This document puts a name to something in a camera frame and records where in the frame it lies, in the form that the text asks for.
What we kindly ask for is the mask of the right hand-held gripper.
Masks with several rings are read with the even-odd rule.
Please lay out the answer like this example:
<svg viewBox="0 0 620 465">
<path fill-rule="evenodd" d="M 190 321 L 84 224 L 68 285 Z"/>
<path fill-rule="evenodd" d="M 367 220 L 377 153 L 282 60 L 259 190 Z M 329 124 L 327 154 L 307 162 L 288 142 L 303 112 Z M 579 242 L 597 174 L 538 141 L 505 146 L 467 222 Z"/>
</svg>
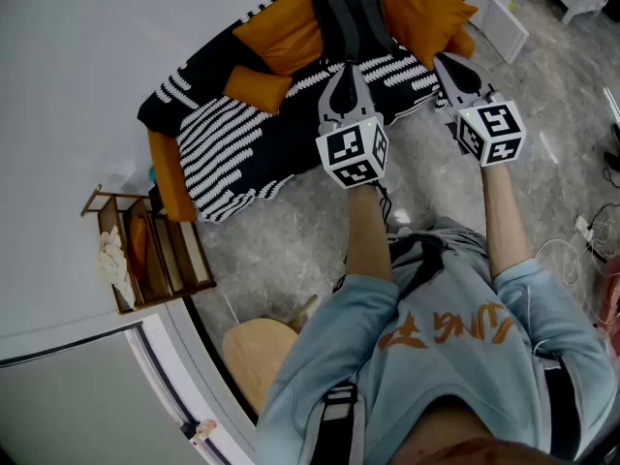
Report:
<svg viewBox="0 0 620 465">
<path fill-rule="evenodd" d="M 516 160 L 526 128 L 514 101 L 494 86 L 478 63 L 460 55 L 437 53 L 435 73 L 449 102 L 449 129 L 463 154 L 471 154 L 481 167 Z"/>
</svg>

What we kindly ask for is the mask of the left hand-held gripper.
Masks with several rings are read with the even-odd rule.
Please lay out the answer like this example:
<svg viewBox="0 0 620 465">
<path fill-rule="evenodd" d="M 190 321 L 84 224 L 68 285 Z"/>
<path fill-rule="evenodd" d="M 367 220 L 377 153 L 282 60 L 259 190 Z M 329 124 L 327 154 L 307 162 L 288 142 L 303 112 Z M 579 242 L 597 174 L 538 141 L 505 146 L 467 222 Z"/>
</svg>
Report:
<svg viewBox="0 0 620 465">
<path fill-rule="evenodd" d="M 369 184 L 385 176 L 389 140 L 384 118 L 375 111 L 359 66 L 352 66 L 359 121 L 343 118 L 351 108 L 351 66 L 346 63 L 327 83 L 318 103 L 321 135 L 316 138 L 323 167 L 343 189 Z"/>
</svg>

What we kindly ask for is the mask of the black backpack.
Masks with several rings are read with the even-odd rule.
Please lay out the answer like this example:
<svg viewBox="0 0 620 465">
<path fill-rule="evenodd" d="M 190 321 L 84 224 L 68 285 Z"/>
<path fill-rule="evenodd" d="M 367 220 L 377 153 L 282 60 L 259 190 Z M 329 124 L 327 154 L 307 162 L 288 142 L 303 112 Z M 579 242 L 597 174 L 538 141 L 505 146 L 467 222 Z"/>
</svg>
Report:
<svg viewBox="0 0 620 465">
<path fill-rule="evenodd" d="M 325 64 L 359 64 L 392 55 L 401 59 L 406 51 L 388 32 L 380 0 L 311 0 L 321 32 Z"/>
</svg>

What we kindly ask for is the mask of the person's right forearm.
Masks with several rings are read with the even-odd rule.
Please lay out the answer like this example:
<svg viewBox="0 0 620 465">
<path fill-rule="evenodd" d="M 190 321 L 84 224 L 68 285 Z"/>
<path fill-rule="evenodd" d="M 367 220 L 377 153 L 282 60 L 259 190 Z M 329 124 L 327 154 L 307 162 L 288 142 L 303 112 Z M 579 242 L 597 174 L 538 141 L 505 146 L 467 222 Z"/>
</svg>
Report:
<svg viewBox="0 0 620 465">
<path fill-rule="evenodd" d="M 480 169 L 485 232 L 492 279 L 531 258 L 531 247 L 519 214 L 508 165 Z"/>
</svg>

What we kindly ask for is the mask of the person's left forearm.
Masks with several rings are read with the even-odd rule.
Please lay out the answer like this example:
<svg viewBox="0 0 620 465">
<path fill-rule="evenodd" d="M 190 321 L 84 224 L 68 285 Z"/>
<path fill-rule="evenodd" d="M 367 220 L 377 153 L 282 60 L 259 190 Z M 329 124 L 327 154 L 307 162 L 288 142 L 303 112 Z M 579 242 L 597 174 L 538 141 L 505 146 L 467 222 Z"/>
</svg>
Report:
<svg viewBox="0 0 620 465">
<path fill-rule="evenodd" d="M 345 272 L 392 281 L 387 232 L 377 190 L 371 185 L 348 191 L 349 237 Z"/>
</svg>

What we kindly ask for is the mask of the small orange pillow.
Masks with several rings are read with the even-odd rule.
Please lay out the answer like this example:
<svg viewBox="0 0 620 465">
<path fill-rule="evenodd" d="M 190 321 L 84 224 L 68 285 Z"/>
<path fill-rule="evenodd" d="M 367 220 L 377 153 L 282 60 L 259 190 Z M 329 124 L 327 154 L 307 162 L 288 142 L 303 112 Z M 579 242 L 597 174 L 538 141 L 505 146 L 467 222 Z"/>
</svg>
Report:
<svg viewBox="0 0 620 465">
<path fill-rule="evenodd" d="M 230 99 L 277 115 L 292 84 L 291 77 L 282 77 L 235 66 L 224 87 Z"/>
</svg>

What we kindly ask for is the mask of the black white striped blanket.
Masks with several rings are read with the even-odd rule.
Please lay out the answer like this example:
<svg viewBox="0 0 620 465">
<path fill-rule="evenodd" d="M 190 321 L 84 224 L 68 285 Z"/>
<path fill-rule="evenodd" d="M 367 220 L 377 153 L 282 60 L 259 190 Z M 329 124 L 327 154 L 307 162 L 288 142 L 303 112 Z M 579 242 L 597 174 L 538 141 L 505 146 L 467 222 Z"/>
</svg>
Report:
<svg viewBox="0 0 620 465">
<path fill-rule="evenodd" d="M 238 25 L 275 3 L 268 0 Z M 444 104 L 436 75 L 404 46 L 360 65 L 387 124 L 427 103 Z M 140 106 L 156 178 L 169 216 L 219 223 L 255 199 L 271 199 L 292 177 L 320 162 L 318 102 L 339 64 L 321 57 L 292 74 L 277 115 L 230 99 L 224 87 L 235 66 L 268 67 L 228 27 L 205 44 Z"/>
</svg>

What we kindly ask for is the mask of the grey jeans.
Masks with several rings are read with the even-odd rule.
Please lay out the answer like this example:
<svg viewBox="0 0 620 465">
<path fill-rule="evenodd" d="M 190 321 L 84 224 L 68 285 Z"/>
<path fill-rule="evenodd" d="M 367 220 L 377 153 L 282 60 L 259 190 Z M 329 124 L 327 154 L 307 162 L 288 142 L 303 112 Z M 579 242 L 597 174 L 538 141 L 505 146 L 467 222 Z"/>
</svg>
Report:
<svg viewBox="0 0 620 465">
<path fill-rule="evenodd" d="M 423 231 L 400 231 L 389 241 L 399 299 L 441 302 L 492 293 L 485 237 L 447 217 Z"/>
</svg>

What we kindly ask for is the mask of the wooden side rack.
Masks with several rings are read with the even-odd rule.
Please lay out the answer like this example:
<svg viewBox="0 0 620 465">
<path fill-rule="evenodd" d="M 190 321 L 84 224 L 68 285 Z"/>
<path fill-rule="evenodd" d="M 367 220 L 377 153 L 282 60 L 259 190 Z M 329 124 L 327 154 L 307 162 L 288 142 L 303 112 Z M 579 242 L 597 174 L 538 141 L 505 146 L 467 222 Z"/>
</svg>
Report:
<svg viewBox="0 0 620 465">
<path fill-rule="evenodd" d="M 189 297 L 216 286 L 195 223 L 171 218 L 156 187 L 147 195 L 132 195 L 107 192 L 97 185 L 80 212 L 82 217 L 88 214 L 97 217 L 100 235 L 109 232 L 113 225 L 119 230 L 136 298 L 133 310 L 101 270 L 111 286 L 119 314 Z M 144 218 L 147 228 L 145 271 L 139 281 L 129 261 L 129 229 L 135 215 Z"/>
</svg>

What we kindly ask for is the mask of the orange bag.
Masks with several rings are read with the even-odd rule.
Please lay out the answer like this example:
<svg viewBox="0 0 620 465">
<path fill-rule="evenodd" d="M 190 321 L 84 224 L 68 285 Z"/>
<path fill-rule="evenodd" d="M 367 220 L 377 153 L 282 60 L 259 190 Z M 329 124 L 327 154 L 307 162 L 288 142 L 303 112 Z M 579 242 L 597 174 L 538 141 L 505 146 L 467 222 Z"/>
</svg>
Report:
<svg viewBox="0 0 620 465">
<path fill-rule="evenodd" d="M 145 271 L 147 228 L 143 217 L 132 217 L 129 229 L 129 261 L 134 275 L 139 281 Z"/>
</svg>

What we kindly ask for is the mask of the pink cloth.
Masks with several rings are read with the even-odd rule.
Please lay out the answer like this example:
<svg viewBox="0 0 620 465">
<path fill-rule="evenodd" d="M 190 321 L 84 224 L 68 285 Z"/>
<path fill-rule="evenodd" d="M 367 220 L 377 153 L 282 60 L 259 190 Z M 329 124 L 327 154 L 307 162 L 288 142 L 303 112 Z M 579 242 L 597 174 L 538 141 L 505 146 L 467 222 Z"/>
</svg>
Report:
<svg viewBox="0 0 620 465">
<path fill-rule="evenodd" d="M 598 331 L 620 349 L 620 255 L 606 262 L 598 318 Z"/>
</svg>

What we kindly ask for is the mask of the round wooden stool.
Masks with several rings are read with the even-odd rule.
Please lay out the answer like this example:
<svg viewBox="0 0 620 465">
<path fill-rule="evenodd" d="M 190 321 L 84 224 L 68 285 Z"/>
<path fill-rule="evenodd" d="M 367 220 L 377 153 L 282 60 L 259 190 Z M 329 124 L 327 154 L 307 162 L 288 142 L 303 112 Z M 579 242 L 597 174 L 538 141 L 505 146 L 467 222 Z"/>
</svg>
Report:
<svg viewBox="0 0 620 465">
<path fill-rule="evenodd" d="M 224 335 L 224 362 L 258 415 L 297 337 L 290 326 L 269 318 L 241 323 Z"/>
</svg>

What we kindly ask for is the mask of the white cloth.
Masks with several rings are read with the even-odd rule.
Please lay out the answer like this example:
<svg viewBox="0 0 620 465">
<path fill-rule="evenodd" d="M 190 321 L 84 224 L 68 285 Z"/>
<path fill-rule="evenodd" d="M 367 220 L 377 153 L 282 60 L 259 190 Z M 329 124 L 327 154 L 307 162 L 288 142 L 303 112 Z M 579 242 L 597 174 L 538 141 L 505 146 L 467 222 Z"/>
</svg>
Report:
<svg viewBox="0 0 620 465">
<path fill-rule="evenodd" d="M 99 265 L 108 281 L 121 294 L 130 310 L 135 307 L 135 294 L 129 274 L 128 262 L 121 246 L 116 225 L 109 232 L 103 231 L 99 239 Z"/>
</svg>

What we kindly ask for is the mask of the light blue shirt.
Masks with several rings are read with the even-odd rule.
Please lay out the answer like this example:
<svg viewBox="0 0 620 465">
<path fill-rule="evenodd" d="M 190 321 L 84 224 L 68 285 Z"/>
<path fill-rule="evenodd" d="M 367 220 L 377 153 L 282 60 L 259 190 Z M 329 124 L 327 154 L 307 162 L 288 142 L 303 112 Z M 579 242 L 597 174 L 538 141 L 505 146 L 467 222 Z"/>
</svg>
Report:
<svg viewBox="0 0 620 465">
<path fill-rule="evenodd" d="M 617 379 L 580 306 L 539 263 L 487 278 L 464 256 L 410 293 L 413 265 L 392 282 L 352 275 L 306 323 L 268 392 L 256 429 L 258 465 L 297 465 L 318 404 L 356 384 L 365 407 L 364 465 L 386 465 L 425 408 L 462 400 L 497 438 L 549 450 L 541 353 L 573 384 L 584 449 L 603 425 Z"/>
</svg>

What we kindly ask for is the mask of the white sliding door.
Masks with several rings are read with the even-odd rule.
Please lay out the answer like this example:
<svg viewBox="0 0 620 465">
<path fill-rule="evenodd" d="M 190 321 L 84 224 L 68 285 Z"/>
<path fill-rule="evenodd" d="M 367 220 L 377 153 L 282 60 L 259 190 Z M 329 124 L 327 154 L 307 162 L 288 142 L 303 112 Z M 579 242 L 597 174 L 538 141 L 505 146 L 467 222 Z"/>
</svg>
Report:
<svg viewBox="0 0 620 465">
<path fill-rule="evenodd" d="M 254 465 L 181 303 L 0 338 L 0 464 Z"/>
</svg>

